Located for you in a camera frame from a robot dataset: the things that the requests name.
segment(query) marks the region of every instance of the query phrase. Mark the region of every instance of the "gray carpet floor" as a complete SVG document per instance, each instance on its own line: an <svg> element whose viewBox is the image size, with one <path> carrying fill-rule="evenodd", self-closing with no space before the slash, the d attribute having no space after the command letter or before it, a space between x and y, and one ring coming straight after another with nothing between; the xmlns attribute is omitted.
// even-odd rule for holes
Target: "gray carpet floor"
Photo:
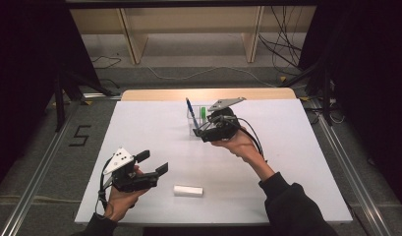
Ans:
<svg viewBox="0 0 402 236"><path fill-rule="evenodd" d="M97 70L97 74L101 78L102 85L113 91L172 88L260 88L281 84L279 80L275 79L281 74L272 68L261 67L238 68L243 72L238 69L218 68L184 79L209 69L211 68L152 69L158 76L168 79L159 79L149 68L104 69ZM120 88L116 88L112 82L103 79L111 80ZM297 96L305 95L304 84L305 82L302 82L293 86ZM83 88L83 90L94 92L90 88ZM53 101L49 101L46 111L43 112L40 125L31 136L25 154L15 162L0 186L0 232L55 135L56 110L52 103ZM115 103L115 100L93 101L91 105L80 105L73 114L73 118L67 127L67 133L61 141L57 154L40 185L18 235L70 235L84 229L82 225L74 223L74 218L109 126ZM310 122L313 122L315 118L316 116L313 113L309 113ZM84 146L75 147L72 145L80 144L83 141L83 139L74 137L79 126L88 126L81 129L81 134L87 135L88 139ZM361 218L364 227L373 235L361 205L357 201L320 124L316 123L312 127L344 199L350 204L356 215ZM375 166L368 163L370 157L362 146L352 124L349 124L345 119L341 124L335 123L334 130L352 158L353 164L358 169L392 234L402 236L402 206ZM356 217L354 219L352 223L334 225L334 228L339 235L366 235L363 226L356 220ZM231 227L146 229L118 227L115 235L242 235L245 234L243 230L245 229L240 230ZM264 232L260 228L249 228L247 230L255 232L256 235L263 235Z"/></svg>

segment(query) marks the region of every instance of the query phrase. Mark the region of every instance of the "black sweater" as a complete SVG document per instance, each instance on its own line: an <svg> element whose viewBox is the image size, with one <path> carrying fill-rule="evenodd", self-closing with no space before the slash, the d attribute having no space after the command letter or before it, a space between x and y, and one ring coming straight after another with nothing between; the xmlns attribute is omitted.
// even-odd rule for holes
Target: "black sweater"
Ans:
<svg viewBox="0 0 402 236"><path fill-rule="evenodd" d="M264 205L273 235L337 235L301 185L287 184L280 173L258 184L267 195ZM116 226L116 222L94 214L86 230L73 236L111 236Z"/></svg>

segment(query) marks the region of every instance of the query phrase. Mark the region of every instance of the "white tabletop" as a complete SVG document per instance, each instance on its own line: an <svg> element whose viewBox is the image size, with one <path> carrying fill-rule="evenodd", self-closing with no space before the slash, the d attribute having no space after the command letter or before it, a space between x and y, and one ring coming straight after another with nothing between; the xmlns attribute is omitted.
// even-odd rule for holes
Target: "white tabletop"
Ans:
<svg viewBox="0 0 402 236"><path fill-rule="evenodd" d="M193 101L213 104L214 101ZM328 222L350 222L302 104L297 99L245 100L231 106L255 129L264 156L290 184L301 184ZM118 147L130 154L149 149L139 166L169 171L141 196L122 223L138 226L267 224L259 178L241 158L189 135L186 101L119 101L75 221L88 223L96 203L103 165ZM203 188L201 198L175 197L175 185ZM101 204L99 213L103 213Z"/></svg>

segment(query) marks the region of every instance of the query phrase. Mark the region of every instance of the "pen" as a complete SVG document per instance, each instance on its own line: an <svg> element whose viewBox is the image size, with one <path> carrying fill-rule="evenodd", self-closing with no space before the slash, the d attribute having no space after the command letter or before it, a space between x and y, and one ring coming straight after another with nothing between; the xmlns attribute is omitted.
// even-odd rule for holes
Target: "pen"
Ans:
<svg viewBox="0 0 402 236"><path fill-rule="evenodd" d="M188 104L188 109L191 112L192 118L194 119L195 128L197 128L197 130L198 130L200 128L200 126L198 125L197 119L195 118L195 114L194 114L194 110L192 109L191 102L189 101L189 99L187 97L186 97L186 103Z"/></svg>

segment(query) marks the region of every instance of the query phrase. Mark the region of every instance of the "black tape marking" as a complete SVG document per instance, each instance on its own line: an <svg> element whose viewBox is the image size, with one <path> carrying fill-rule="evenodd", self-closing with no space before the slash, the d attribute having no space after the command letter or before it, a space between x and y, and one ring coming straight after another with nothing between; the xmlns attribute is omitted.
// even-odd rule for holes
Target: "black tape marking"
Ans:
<svg viewBox="0 0 402 236"><path fill-rule="evenodd" d="M86 144L87 138L89 138L89 135L78 135L78 132L81 128L90 128L90 125L82 125L82 126L78 126L78 129L76 130L75 135L73 136L73 138L83 138L84 141L81 144L71 144L69 145L69 147L83 147Z"/></svg>

